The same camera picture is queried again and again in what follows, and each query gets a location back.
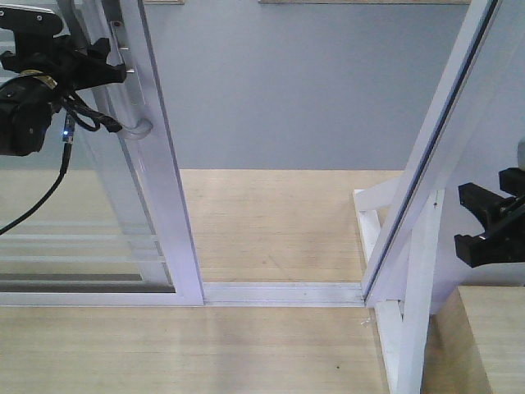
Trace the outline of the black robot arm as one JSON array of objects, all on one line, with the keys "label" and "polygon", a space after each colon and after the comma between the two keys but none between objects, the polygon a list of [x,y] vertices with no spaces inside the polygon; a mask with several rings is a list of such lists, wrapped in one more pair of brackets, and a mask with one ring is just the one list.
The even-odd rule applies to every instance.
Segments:
[{"label": "black robot arm", "polygon": [[108,38],[98,39],[85,52],[69,35],[54,37],[15,33],[15,51],[1,54],[2,67],[17,76],[1,85],[1,154],[27,156],[43,147],[52,116],[65,109],[88,131],[105,126],[118,132],[122,125],[94,111],[79,90],[122,83],[126,66],[107,63]]}]

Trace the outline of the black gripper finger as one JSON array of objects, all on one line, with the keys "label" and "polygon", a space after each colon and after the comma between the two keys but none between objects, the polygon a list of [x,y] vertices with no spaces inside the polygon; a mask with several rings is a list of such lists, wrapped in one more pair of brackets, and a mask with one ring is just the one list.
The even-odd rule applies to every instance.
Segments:
[{"label": "black gripper finger", "polygon": [[472,182],[459,186],[458,190],[460,204],[485,230],[496,224],[504,216],[504,209],[513,202],[512,197],[504,198]]},{"label": "black gripper finger", "polygon": [[454,236],[455,252],[471,268],[495,263],[524,262],[524,232],[500,235]]},{"label": "black gripper finger", "polygon": [[75,69],[76,89],[88,89],[125,81],[126,65],[108,64],[107,57],[110,52],[110,39],[100,38],[88,46],[86,53],[80,51],[75,53],[79,62]]}]

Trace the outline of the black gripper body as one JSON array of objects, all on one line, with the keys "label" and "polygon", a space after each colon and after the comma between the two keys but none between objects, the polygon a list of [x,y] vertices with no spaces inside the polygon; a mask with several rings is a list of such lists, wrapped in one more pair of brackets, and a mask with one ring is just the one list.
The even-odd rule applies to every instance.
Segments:
[{"label": "black gripper body", "polygon": [[2,68],[16,76],[1,84],[3,97],[57,97],[89,87],[89,44],[70,35],[17,34],[15,49],[1,53]]}]

